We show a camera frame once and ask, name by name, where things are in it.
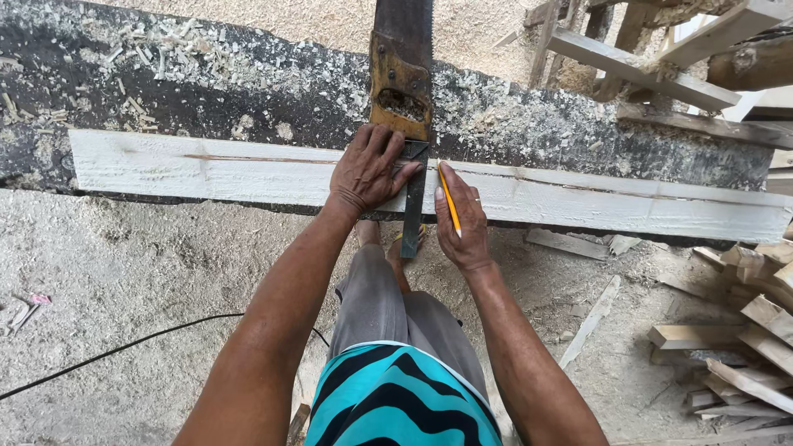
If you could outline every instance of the pink object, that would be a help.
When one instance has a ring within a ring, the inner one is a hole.
[[[51,304],[52,303],[52,301],[49,299],[49,296],[45,296],[43,294],[34,294],[31,297],[31,300],[33,301],[34,304],[45,304],[45,305],[47,305],[47,304]]]

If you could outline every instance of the sawdust floor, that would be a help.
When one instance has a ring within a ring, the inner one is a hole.
[[[0,337],[0,390],[173,325],[243,311],[267,268],[310,221],[209,202],[155,206],[0,190],[0,317],[13,316],[17,298],[52,296],[16,336]],[[399,226],[384,224],[384,240]],[[473,300],[434,230],[408,267],[408,279],[463,320],[508,440],[510,423]],[[642,242],[603,263],[524,244],[517,229],[491,229],[491,244],[515,298],[556,358],[566,348],[559,333],[576,332],[582,322],[569,315],[571,305],[590,306],[614,274],[622,277],[611,314],[567,368],[611,441],[719,430],[723,421],[686,415],[685,385],[671,367],[649,362],[645,333],[653,323],[716,322],[722,314],[680,292],[650,287],[657,258],[668,255],[661,247]],[[351,236],[331,286],[355,249]],[[675,298],[681,305],[667,316]],[[316,322],[328,338],[337,309],[329,287]],[[0,443],[167,444],[235,324],[235,318],[221,319],[167,334],[0,402]],[[325,353],[312,335],[294,387],[295,407],[311,402]]]

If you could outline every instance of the yellow pencil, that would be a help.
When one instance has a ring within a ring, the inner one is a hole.
[[[457,208],[454,207],[454,202],[451,201],[451,195],[449,195],[449,187],[446,185],[446,179],[443,178],[443,172],[441,172],[440,160],[438,160],[438,173],[441,175],[443,192],[446,193],[446,202],[449,203],[449,212],[451,213],[451,220],[454,223],[454,230],[457,231],[457,235],[460,238],[462,238],[462,227],[460,226],[460,218],[457,216]]]

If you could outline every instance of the man's right hand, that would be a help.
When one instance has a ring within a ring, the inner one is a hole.
[[[460,268],[463,275],[492,265],[494,262],[488,247],[488,218],[478,201],[479,191],[465,184],[449,164],[441,162],[439,168],[457,208],[462,229],[462,236],[458,236],[446,194],[443,187],[438,186],[435,189],[435,213],[438,217],[438,241],[443,253]]]

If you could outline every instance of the flip-flop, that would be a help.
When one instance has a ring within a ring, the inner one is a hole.
[[[422,224],[421,224],[421,227],[419,228],[419,239],[421,239],[421,236],[422,236],[423,234],[426,234],[426,233],[427,233],[427,225],[425,225],[424,223],[422,223]],[[399,235],[398,235],[398,236],[396,236],[396,238],[394,239],[394,241],[393,241],[393,242],[391,242],[391,244],[395,244],[395,243],[397,242],[397,240],[399,240],[400,238],[402,238],[402,233],[399,233]]]

